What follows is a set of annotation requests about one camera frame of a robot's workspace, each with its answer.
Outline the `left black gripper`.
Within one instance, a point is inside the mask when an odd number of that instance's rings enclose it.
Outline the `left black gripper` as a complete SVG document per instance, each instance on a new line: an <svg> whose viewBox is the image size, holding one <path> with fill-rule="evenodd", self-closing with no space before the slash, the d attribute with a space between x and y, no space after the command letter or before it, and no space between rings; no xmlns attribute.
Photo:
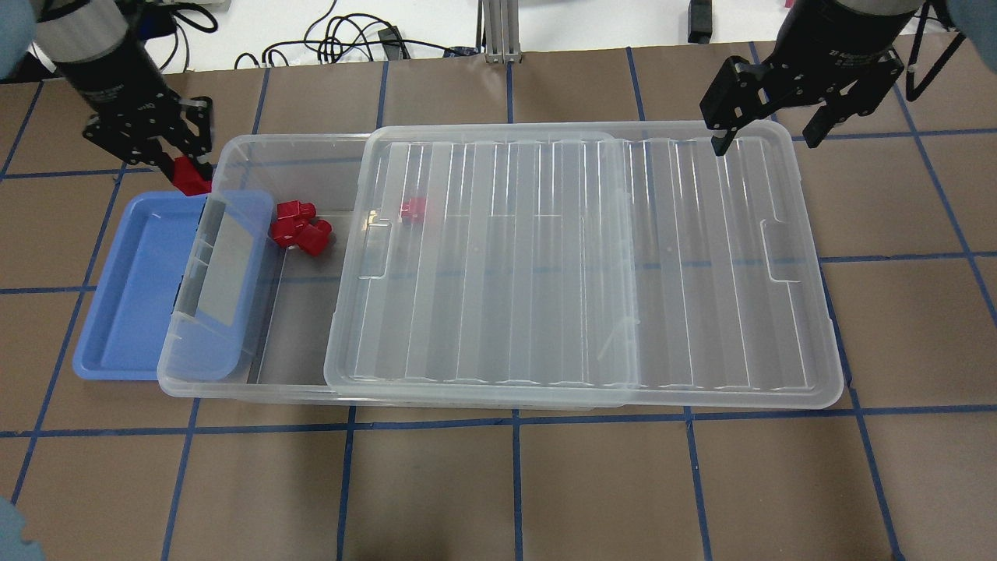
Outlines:
<svg viewBox="0 0 997 561"><path fill-rule="evenodd" d="M59 71L92 110L84 125L86 141L121 161L157 168L175 187L177 164L160 140L174 135L170 127L178 124L181 107L186 129L179 149L203 181L213 180L213 100L179 99L142 45L120 43L99 55L60 62Z"/></svg>

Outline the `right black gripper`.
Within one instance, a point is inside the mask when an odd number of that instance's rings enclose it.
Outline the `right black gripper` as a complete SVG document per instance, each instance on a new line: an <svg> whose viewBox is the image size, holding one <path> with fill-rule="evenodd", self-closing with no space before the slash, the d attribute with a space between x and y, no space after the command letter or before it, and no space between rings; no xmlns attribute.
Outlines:
<svg viewBox="0 0 997 561"><path fill-rule="evenodd" d="M795 2L768 64L727 58L700 101L715 155L725 156L738 131L777 109L820 106L802 129L811 149L836 125L871 114L904 70L893 44L922 4Z"/></svg>

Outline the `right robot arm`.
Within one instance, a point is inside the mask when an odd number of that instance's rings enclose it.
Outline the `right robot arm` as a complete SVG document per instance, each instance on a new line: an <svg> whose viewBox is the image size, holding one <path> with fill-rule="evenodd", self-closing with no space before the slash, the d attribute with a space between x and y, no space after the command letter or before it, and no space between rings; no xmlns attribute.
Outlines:
<svg viewBox="0 0 997 561"><path fill-rule="evenodd" d="M929 16L956 36L919 79ZM738 132L776 111L811 106L802 137L816 148L837 125L875 111L900 77L917 100L965 42L995 68L993 1L795 1L765 60L727 58L708 86L700 110L713 152L724 156Z"/></svg>

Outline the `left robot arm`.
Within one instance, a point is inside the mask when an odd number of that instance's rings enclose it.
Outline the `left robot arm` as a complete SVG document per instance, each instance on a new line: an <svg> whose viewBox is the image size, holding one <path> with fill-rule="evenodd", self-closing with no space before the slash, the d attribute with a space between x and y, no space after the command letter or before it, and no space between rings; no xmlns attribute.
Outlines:
<svg viewBox="0 0 997 561"><path fill-rule="evenodd" d="M126 164L157 168L179 192L213 185L213 100L165 82L114 1L4 1L2 75L36 44L92 114L83 136Z"/></svg>

